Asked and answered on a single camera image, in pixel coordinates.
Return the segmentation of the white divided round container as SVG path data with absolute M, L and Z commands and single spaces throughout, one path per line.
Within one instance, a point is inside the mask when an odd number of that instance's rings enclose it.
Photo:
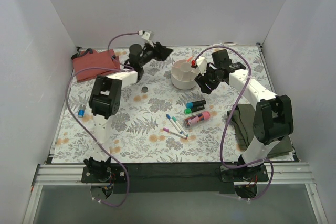
M 196 86 L 195 78 L 200 71 L 192 68 L 191 63 L 186 59 L 175 62 L 171 69 L 171 80 L 173 85 L 180 90 L 189 90 Z

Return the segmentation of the blue capped black highlighter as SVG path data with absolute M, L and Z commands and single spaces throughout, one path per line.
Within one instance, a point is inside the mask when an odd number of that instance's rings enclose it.
M 199 101 L 189 102 L 185 106 L 186 106 L 186 108 L 193 108 L 193 107 L 197 107 L 197 106 L 203 106 L 205 104 L 206 104 L 205 100 L 199 100 Z

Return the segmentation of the green capped black highlighter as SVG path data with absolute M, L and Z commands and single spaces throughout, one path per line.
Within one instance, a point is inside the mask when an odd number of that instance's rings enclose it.
M 184 110 L 184 114 L 191 114 L 191 113 L 201 111 L 201 110 L 204 110 L 204 109 L 205 109 L 205 107 L 203 105 L 195 106 L 195 107 L 192 107 L 192 108 L 186 108 Z

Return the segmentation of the teal capped white marker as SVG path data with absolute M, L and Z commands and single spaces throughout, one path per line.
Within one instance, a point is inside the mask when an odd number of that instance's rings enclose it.
M 179 127 L 179 129 L 181 130 L 181 132 L 188 137 L 187 132 L 183 129 L 183 127 L 179 124 L 178 120 L 176 119 L 176 117 L 172 117 L 173 121 L 175 122 L 175 124 Z

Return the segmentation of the blue capped white marker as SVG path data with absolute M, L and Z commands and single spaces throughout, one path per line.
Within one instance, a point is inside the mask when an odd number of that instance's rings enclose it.
M 178 127 L 178 125 L 174 122 L 174 120 L 170 117 L 170 115 L 166 114 L 167 119 L 171 122 L 171 124 L 175 127 L 175 129 L 177 130 L 177 132 L 180 135 L 183 135 L 183 131 L 181 131 L 181 129 Z

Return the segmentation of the pink capped white marker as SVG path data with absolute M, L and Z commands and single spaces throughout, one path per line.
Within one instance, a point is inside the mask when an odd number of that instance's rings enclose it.
M 169 134 L 173 134 L 173 135 L 175 135 L 175 136 L 178 136 L 178 137 L 180 137 L 180 138 L 182 138 L 182 139 L 187 139 L 187 136 L 185 136 L 185 135 L 183 135 L 183 134 L 181 134 L 181 133 L 177 133 L 177 132 L 174 132 L 174 131 L 171 131 L 170 129 L 167 129 L 167 128 L 163 128 L 163 131 L 164 132 L 167 132 L 167 133 L 169 133 Z

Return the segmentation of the blue grey glue stick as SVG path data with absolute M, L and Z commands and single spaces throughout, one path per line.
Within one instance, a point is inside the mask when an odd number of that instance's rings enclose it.
M 79 118 L 84 117 L 84 115 L 85 115 L 85 109 L 86 109 L 86 106 L 84 104 L 81 104 L 79 106 L 79 110 L 78 110 L 78 117 Z

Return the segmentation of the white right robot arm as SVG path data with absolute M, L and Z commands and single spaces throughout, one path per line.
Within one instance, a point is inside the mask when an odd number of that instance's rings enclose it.
M 240 57 L 239 52 L 227 46 L 218 49 L 212 53 L 211 62 L 197 55 L 191 67 L 200 71 L 195 81 L 203 93 L 211 94 L 224 82 L 239 92 L 238 99 L 245 98 L 253 106 L 253 140 L 236 166 L 225 165 L 227 169 L 237 169 L 238 176 L 248 181 L 257 174 L 256 166 L 267 160 L 269 152 L 293 133 L 292 104 L 287 95 L 277 95 L 255 80 L 244 57 L 240 62 L 232 62 L 228 53 Z

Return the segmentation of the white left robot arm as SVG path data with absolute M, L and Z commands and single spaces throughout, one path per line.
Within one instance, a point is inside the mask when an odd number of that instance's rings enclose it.
M 165 61 L 172 52 L 172 48 L 159 42 L 132 44 L 123 71 L 96 77 L 89 99 L 96 138 L 92 157 L 104 161 L 109 158 L 102 148 L 110 138 L 112 116 L 119 110 L 122 89 L 141 80 L 145 64 L 151 60 Z

